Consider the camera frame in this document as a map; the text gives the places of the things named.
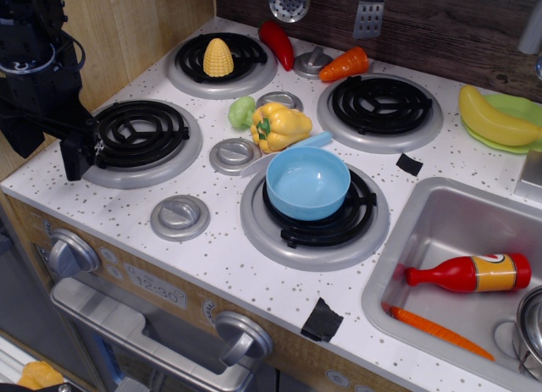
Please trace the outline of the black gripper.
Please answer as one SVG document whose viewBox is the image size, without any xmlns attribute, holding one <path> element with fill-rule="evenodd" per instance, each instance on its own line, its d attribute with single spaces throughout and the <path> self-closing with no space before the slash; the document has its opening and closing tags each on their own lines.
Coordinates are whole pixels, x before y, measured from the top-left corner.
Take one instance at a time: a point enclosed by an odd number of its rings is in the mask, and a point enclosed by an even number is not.
<svg viewBox="0 0 542 392">
<path fill-rule="evenodd" d="M 99 122 L 80 101 L 80 69 L 85 55 L 75 40 L 49 46 L 42 61 L 15 60 L 1 64 L 1 132 L 21 157 L 29 157 L 44 135 L 61 140 L 68 181 L 81 180 L 102 150 Z"/>
</svg>

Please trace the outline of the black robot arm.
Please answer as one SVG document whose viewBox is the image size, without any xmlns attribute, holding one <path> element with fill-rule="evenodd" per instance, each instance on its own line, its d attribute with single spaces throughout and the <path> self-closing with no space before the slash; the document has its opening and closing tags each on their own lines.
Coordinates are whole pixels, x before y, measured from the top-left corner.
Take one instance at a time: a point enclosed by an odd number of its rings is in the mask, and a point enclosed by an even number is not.
<svg viewBox="0 0 542 392">
<path fill-rule="evenodd" d="M 63 0 L 1 0 L 1 131 L 21 157 L 60 141 L 66 178 L 97 157 L 97 121 L 80 102 L 83 47 L 62 27 Z"/>
</svg>

